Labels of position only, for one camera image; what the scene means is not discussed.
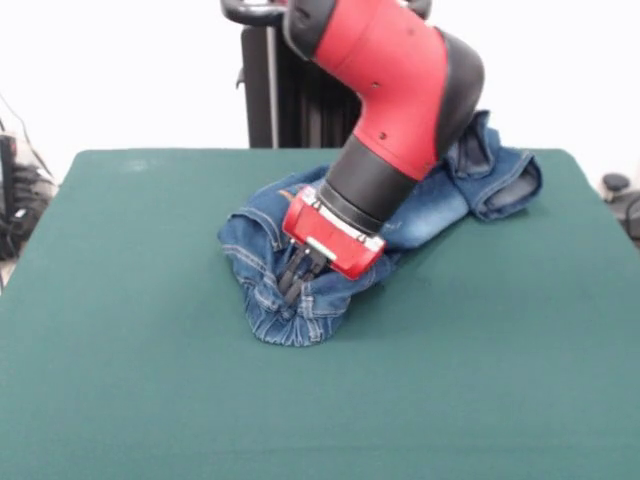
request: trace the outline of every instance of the black stand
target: black stand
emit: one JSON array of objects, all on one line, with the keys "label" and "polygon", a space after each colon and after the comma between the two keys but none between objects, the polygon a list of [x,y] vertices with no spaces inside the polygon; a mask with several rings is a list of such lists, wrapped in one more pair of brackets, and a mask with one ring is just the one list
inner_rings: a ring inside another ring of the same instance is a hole
[{"label": "black stand", "polygon": [[360,116],[359,98],[296,55],[274,27],[242,32],[250,148],[340,148]]}]

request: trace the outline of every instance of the black cable bundle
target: black cable bundle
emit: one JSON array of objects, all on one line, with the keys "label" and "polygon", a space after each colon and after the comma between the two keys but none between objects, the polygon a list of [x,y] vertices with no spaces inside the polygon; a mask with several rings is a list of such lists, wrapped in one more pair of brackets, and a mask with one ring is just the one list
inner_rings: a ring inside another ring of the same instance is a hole
[{"label": "black cable bundle", "polygon": [[[0,120],[0,262],[4,262],[20,257],[22,247],[55,196],[57,185],[47,165],[31,146],[24,122],[2,95],[0,99],[22,124],[25,143],[36,160],[31,163],[18,161],[21,155],[17,139],[6,133]],[[3,288],[0,272],[0,291]]]}]

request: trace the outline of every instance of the black cable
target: black cable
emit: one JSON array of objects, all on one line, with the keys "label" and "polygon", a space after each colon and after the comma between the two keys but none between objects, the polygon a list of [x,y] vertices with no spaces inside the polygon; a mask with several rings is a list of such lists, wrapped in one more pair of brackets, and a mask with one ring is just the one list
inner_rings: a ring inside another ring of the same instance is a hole
[{"label": "black cable", "polygon": [[47,166],[47,164],[45,163],[45,161],[42,159],[42,157],[40,156],[40,154],[36,151],[35,148],[33,148],[33,145],[31,144],[31,139],[29,138],[29,133],[27,132],[27,125],[25,124],[24,120],[22,119],[22,117],[20,117],[20,115],[18,115],[15,110],[13,108],[11,108],[11,105],[9,104],[9,102],[7,102],[7,100],[4,98],[4,96],[2,95],[2,93],[0,93],[0,100],[2,100],[2,103],[5,104],[5,106],[7,107],[7,109],[9,110],[9,112],[11,112],[11,114],[16,117],[16,119],[18,120],[18,122],[20,122],[20,125],[22,126],[22,134],[24,135],[24,139],[27,142],[27,145],[29,146],[29,150],[31,150],[31,153],[33,154],[34,157],[36,157],[36,160],[38,160],[38,162],[40,163],[40,166],[44,169],[45,172],[47,172],[47,174],[49,174],[49,176],[51,178],[54,178],[53,173],[51,173],[51,170],[49,170],[49,167]]},{"label": "black cable", "polygon": [[640,194],[636,195],[629,202],[629,205],[627,205],[627,210],[624,215],[624,228],[627,231],[627,235],[629,235],[631,240],[633,240],[634,242],[640,240],[640,237],[634,237],[633,234],[631,233],[631,209],[633,209],[633,207],[636,204],[640,205]]}]

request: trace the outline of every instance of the crumpled fabric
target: crumpled fabric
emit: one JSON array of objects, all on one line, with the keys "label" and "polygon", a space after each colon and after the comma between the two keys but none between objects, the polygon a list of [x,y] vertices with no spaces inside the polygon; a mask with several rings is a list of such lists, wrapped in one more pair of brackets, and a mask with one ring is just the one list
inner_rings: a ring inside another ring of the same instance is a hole
[{"label": "crumpled fabric", "polygon": [[[340,328],[352,297],[392,276],[402,255],[469,215],[491,222],[526,208],[542,189],[540,167],[533,154],[502,146],[489,116],[476,112],[458,142],[385,223],[379,232],[385,253],[368,272],[352,281],[327,269],[303,285],[292,305],[277,288],[295,253],[282,222],[296,193],[306,185],[318,188],[330,165],[263,187],[231,213],[218,240],[242,288],[253,335],[282,346],[325,342]],[[303,262],[298,272],[307,266]]]}]

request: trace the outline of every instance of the black joint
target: black joint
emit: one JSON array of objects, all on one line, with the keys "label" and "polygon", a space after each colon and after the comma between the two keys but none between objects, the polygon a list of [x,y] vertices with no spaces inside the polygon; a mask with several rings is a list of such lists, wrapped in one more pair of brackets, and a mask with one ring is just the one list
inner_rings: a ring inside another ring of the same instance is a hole
[{"label": "black joint", "polygon": [[336,0],[290,0],[284,16],[284,38],[305,60],[314,57],[329,25]]}]

